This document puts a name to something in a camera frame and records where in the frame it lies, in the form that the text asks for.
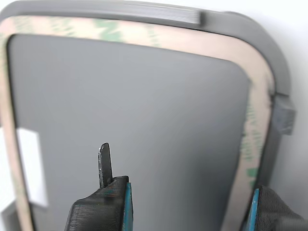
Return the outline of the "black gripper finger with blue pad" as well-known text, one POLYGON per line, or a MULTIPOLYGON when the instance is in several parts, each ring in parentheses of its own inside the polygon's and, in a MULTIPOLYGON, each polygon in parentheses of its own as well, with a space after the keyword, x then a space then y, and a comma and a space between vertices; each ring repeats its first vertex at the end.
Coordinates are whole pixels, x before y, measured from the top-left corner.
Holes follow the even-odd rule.
POLYGON ((99 189, 71 206, 66 231, 133 230, 132 189, 128 176, 113 177, 110 147, 98 153, 99 189))
POLYGON ((254 190, 246 231, 303 231, 304 218, 295 213, 271 188, 254 190))

